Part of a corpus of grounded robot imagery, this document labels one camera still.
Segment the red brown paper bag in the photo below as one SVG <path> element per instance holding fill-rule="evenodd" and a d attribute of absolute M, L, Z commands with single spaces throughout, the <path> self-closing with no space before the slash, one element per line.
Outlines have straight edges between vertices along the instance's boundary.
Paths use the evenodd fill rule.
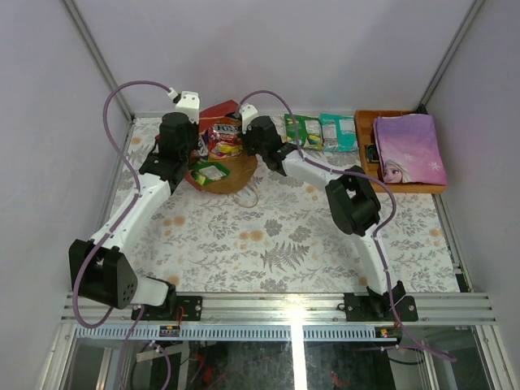
<path fill-rule="evenodd" d="M 191 154 L 188 164 L 188 173 L 185 176 L 185 179 L 200 192 L 218 195 L 236 195 L 250 183 L 257 169 L 257 158 L 248 156 L 243 150 L 243 146 L 242 153 L 235 158 L 219 161 L 211 161 L 208 158 L 208 130 L 221 119 L 229 118 L 241 122 L 241 120 L 235 116 L 235 110 L 237 108 L 238 105 L 235 101 L 227 100 L 215 106 L 211 106 L 200 113 L 197 148 Z M 230 174 L 225 179 L 202 187 L 196 184 L 190 176 L 190 167 L 199 161 L 220 163 L 230 171 Z"/>

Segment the green snack packet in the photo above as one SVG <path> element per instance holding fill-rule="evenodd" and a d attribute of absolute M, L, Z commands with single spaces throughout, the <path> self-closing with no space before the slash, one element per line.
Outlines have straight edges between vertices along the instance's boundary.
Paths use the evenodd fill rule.
<path fill-rule="evenodd" d="M 285 141 L 296 144 L 297 141 L 302 149 L 323 149 L 322 127 L 319 119 L 304 115 L 284 115 Z"/>
<path fill-rule="evenodd" d="M 229 176 L 230 171 L 217 162 L 196 162 L 190 167 L 190 176 L 193 181 L 204 187 Z"/>

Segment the teal snack packet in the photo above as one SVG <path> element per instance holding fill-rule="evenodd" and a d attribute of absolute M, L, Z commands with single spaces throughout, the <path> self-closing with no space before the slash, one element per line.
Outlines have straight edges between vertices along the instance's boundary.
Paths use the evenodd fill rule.
<path fill-rule="evenodd" d="M 322 129 L 323 151 L 353 152 L 358 150 L 353 116 L 322 113 L 319 116 L 319 122 Z"/>

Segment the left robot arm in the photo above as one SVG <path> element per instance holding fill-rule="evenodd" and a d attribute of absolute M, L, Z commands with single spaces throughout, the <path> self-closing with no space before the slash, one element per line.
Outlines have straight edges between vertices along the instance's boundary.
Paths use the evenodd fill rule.
<path fill-rule="evenodd" d="M 139 169 L 138 187 L 103 228 L 89 240 L 75 240 L 69 249 L 75 299 L 84 297 L 115 309 L 144 304 L 163 321 L 176 315 L 178 301 L 171 284 L 137 275 L 126 252 L 186 176 L 197 140 L 198 125 L 186 114 L 162 117 L 158 139 Z"/>

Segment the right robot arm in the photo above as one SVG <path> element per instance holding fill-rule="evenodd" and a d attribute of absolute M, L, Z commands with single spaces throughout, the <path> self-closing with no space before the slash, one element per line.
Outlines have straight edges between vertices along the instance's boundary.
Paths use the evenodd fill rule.
<path fill-rule="evenodd" d="M 376 294 L 370 300 L 371 313 L 379 320 L 397 314 L 400 303 L 395 297 L 399 281 L 392 275 L 381 230 L 391 217 L 382 221 L 381 205 L 371 182 L 359 166 L 347 170 L 314 161 L 294 144 L 283 142 L 268 116 L 241 116 L 240 138 L 248 155 L 257 155 L 271 171 L 293 177 L 325 191 L 334 224 L 353 243 L 364 262 L 367 288 Z"/>

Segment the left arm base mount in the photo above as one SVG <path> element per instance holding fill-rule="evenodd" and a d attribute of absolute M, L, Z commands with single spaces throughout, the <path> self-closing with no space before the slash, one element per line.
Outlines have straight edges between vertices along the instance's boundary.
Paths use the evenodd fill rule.
<path fill-rule="evenodd" d="M 203 297 L 178 295 L 174 284 L 168 285 L 166 300 L 160 306 L 144 305 L 141 320 L 162 322 L 200 321 Z"/>

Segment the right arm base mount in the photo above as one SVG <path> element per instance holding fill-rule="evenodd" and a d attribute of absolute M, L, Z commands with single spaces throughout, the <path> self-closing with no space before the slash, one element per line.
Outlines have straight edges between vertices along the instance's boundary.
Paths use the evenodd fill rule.
<path fill-rule="evenodd" d="M 399 319 L 402 322 L 417 322 L 418 312 L 415 300 L 410 296 L 404 284 L 398 280 L 392 288 L 392 297 Z M 344 299 L 336 309 L 345 314 L 350 322 L 389 322 L 396 319 L 390 302 L 390 295 L 385 292 L 380 295 L 367 288 L 366 295 L 345 293 Z"/>

